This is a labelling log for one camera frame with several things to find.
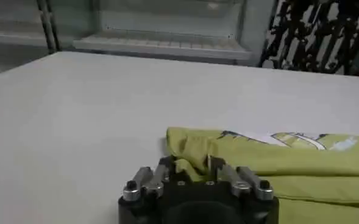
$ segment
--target shelf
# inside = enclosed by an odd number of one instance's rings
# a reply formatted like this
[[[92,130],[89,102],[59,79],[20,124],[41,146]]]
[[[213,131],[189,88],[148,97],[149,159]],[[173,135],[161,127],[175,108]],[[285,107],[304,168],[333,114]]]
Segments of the shelf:
[[[73,43],[77,49],[246,60],[251,53],[230,38],[114,30]]]
[[[46,46],[41,23],[0,20],[0,43]]]

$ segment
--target screw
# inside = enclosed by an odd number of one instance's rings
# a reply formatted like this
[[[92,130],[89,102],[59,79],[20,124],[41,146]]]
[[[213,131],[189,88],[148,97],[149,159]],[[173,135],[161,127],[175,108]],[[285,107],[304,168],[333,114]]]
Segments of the screw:
[[[132,191],[132,190],[134,190],[134,189],[136,189],[136,188],[137,188],[137,183],[136,183],[136,181],[131,180],[131,181],[128,181],[128,182],[126,183],[126,189]]]
[[[269,189],[270,188],[270,182],[267,180],[261,180],[259,183],[260,189]]]

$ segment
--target white table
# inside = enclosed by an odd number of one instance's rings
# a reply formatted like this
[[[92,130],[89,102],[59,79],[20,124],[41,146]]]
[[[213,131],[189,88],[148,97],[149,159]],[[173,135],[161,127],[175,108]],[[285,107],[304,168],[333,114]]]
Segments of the white table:
[[[71,52],[0,74],[0,223],[116,223],[170,125],[359,135],[359,78]]]

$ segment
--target yellow t-shirt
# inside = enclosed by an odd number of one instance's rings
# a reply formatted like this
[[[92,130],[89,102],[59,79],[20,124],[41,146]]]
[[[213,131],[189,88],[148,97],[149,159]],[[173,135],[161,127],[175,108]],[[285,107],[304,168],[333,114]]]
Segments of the yellow t-shirt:
[[[359,136],[275,133],[254,139],[173,127],[167,143],[178,157],[177,171],[193,181],[208,178],[207,155],[248,166],[270,181],[280,199],[280,223],[359,222]]]

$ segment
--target yellow cloth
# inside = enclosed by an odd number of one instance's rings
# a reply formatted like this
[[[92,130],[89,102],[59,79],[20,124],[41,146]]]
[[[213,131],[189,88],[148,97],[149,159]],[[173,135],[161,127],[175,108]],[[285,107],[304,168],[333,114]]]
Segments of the yellow cloth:
[[[177,172],[186,171],[193,181],[208,178],[207,155],[248,166],[269,180],[280,199],[280,223],[359,222],[359,136],[272,136],[285,146],[230,131],[186,128],[168,128],[167,142],[178,157]]]

